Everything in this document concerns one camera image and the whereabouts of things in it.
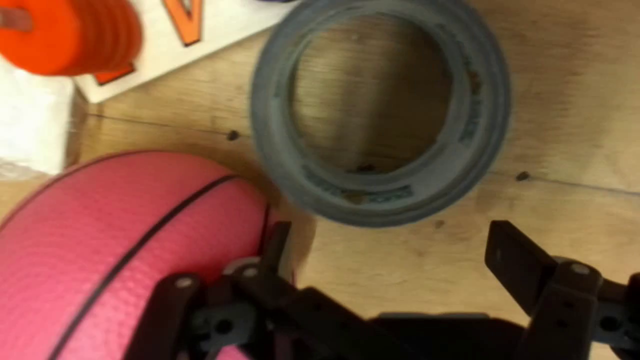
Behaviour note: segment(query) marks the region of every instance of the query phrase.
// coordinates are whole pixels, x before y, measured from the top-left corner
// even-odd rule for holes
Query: gray roll of tape
[[[452,75],[452,102],[426,154],[389,175],[347,175],[319,162],[290,115],[290,79],[313,36],[359,17],[388,15],[426,31]],[[262,164],[299,206],[355,227],[397,227],[459,201],[493,162],[510,122],[503,57],[459,0],[304,0],[276,28],[254,77],[252,127]]]

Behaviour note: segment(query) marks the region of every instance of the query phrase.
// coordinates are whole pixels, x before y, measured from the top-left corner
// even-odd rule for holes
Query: wooden floor
[[[603,8],[598,0],[471,4],[495,32],[514,82],[514,127],[481,185],[442,214],[402,229],[366,231],[285,213],[313,239],[299,283],[322,288],[359,314],[464,310],[524,324],[524,314],[481,264],[487,224],[501,218],[549,253],[589,263],[613,281],[623,283],[640,271],[640,2],[618,0]],[[333,132],[340,116],[346,116],[344,127],[354,127],[355,120],[361,127],[372,116],[366,106],[336,106],[352,94],[347,87],[392,87],[364,82],[368,71],[380,71],[376,67],[347,73],[350,77],[336,73],[336,67],[346,61],[380,62],[389,79],[397,77],[392,64],[420,67],[420,47],[406,53],[406,47],[415,45],[408,41],[415,36],[409,31],[381,32],[361,25],[337,32],[354,36],[326,36],[317,51],[309,51],[304,73],[309,79],[299,81],[299,87],[309,87],[299,96],[309,109],[301,113],[307,116],[301,129],[312,127],[305,135],[319,153],[326,150],[327,161],[330,144],[340,144],[340,136],[317,135]],[[266,39],[267,34],[250,39],[92,109],[81,131],[80,161],[135,148],[202,154],[235,168],[284,206],[256,162],[247,122],[250,77]],[[399,43],[403,58],[359,53],[388,43]],[[445,91],[442,75],[429,73],[422,81]],[[396,92],[376,92],[376,105],[420,91],[397,89],[397,82],[394,87]],[[445,101],[445,92],[433,92],[433,87],[422,91],[427,94],[424,105],[432,106],[403,113],[406,118],[436,115]],[[237,141],[228,141],[231,131],[240,132]],[[355,157],[337,167],[358,167],[359,161]],[[518,182],[516,176],[524,171],[529,181]],[[16,195],[28,189],[29,185],[20,185]],[[608,356],[598,348],[594,358]]]

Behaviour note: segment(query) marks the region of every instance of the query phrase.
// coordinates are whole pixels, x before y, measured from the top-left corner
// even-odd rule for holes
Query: tape roll hole
[[[439,47],[394,17],[319,32],[301,53],[290,110],[304,148],[347,175],[389,175],[436,143],[452,99]]]

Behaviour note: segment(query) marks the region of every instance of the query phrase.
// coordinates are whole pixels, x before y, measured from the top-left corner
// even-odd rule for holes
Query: pink ball
[[[56,179],[0,227],[0,358],[123,358],[161,279],[220,279],[257,254],[266,223],[252,187],[187,154],[122,154]]]

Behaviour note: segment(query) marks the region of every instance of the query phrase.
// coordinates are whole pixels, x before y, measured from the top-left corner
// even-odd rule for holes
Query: black robotic claw
[[[287,239],[278,224],[262,260],[212,286],[194,277],[157,284],[129,360],[585,360],[603,343],[640,360],[640,277],[609,283],[581,263],[551,259],[510,223],[491,223],[485,266],[529,316],[528,328],[483,314],[383,314],[364,320],[313,288],[278,277]]]

